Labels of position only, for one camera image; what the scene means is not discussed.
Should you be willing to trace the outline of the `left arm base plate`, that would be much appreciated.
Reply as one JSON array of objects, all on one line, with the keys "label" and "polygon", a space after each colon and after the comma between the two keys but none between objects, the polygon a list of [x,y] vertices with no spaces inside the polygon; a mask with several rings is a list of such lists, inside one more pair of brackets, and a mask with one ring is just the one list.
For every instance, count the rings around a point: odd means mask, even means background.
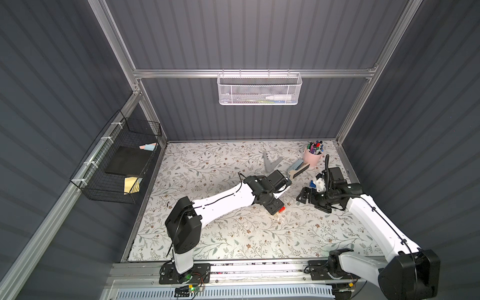
[{"label": "left arm base plate", "polygon": [[208,263],[194,264],[193,267],[184,273],[179,273],[175,265],[168,261],[161,266],[159,271],[160,285],[199,285],[209,283],[211,265]]}]

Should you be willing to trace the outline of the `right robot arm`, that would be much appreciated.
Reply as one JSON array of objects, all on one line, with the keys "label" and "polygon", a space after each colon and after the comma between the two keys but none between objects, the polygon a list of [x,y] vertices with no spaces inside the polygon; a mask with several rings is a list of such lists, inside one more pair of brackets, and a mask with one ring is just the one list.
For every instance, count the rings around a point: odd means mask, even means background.
[{"label": "right robot arm", "polygon": [[426,300],[438,294],[440,257],[407,237],[373,200],[360,183],[348,183],[340,169],[326,168],[315,187],[304,187],[297,201],[325,213],[349,211],[361,221],[380,247],[385,261],[368,259],[353,249],[330,251],[326,269],[334,279],[356,275],[377,286],[389,300]]}]

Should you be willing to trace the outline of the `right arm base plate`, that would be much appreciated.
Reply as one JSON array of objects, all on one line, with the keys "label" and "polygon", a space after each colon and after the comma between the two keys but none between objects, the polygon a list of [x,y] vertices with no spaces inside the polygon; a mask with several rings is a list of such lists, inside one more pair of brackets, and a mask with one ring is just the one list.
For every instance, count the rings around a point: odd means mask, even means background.
[{"label": "right arm base plate", "polygon": [[359,276],[345,272],[337,267],[331,266],[327,259],[309,260],[303,272],[311,276],[313,281],[320,280],[359,280]]}]

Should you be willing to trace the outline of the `white lego brick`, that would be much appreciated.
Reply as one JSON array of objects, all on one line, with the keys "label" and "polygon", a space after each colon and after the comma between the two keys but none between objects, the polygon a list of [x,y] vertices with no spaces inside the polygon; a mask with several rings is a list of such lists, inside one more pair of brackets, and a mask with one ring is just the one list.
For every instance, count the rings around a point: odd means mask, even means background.
[{"label": "white lego brick", "polygon": [[322,193],[326,191],[326,185],[323,178],[320,177],[319,179],[316,179],[313,183],[315,184],[316,191],[318,193]]}]

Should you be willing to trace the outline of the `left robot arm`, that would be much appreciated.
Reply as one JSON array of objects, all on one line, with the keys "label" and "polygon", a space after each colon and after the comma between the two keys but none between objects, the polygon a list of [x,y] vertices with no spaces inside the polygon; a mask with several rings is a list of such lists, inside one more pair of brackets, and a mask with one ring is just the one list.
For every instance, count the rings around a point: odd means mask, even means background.
[{"label": "left robot arm", "polygon": [[270,175],[245,176],[238,174],[239,183],[231,189],[204,199],[191,201],[182,197],[166,218],[164,225],[171,239],[172,261],[178,274],[193,269],[193,250],[201,239],[201,231],[221,216],[252,205],[260,205],[270,215],[284,210],[280,197],[292,181],[280,171]]}]

